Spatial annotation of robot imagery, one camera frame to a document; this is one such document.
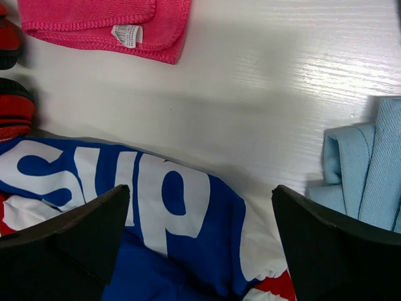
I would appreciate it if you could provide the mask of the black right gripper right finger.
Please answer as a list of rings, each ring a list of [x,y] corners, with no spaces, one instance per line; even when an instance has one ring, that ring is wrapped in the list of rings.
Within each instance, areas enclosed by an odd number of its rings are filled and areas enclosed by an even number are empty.
[[[283,185],[272,203],[297,300],[400,300],[400,234]]]

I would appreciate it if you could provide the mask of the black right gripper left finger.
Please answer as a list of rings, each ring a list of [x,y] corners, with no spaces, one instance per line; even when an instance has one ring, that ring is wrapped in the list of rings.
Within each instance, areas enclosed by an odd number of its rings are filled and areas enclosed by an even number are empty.
[[[83,206],[1,238],[1,300],[101,300],[130,201],[119,185]]]

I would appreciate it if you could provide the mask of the blue white red shirt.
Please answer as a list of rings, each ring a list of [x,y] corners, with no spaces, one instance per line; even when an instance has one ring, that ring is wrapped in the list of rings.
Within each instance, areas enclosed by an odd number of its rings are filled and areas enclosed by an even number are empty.
[[[1,144],[1,234],[124,184],[130,202],[103,300],[294,300],[281,243],[222,180],[123,145]]]

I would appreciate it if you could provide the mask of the light blue garment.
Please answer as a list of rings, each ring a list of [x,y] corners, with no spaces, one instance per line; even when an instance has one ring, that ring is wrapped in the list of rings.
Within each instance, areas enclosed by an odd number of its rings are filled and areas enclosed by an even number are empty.
[[[308,197],[381,229],[400,232],[400,99],[383,98],[374,123],[330,129],[324,185]]]

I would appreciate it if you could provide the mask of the red black headphones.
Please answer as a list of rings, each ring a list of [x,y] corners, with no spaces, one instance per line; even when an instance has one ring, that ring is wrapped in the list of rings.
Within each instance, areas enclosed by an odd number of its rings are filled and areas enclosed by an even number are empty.
[[[1,5],[1,70],[15,66],[22,50],[17,27],[7,18],[8,9]],[[36,106],[32,94],[20,83],[1,78],[1,142],[31,132]]]

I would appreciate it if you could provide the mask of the pink towel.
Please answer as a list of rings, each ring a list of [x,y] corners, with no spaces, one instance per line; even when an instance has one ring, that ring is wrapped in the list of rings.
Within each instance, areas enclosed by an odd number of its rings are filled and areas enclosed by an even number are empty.
[[[81,50],[105,50],[177,63],[190,1],[18,1],[23,31]]]

